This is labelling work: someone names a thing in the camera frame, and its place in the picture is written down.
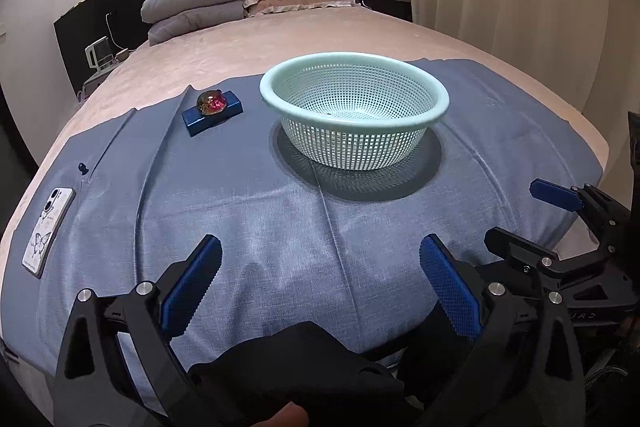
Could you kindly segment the black sleeve forearm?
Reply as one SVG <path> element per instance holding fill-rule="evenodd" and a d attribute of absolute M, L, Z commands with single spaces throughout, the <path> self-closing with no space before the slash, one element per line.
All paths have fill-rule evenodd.
<path fill-rule="evenodd" d="M 384 366 L 312 322 L 243 341 L 188 370 L 219 426 L 410 426 L 416 411 Z"/>

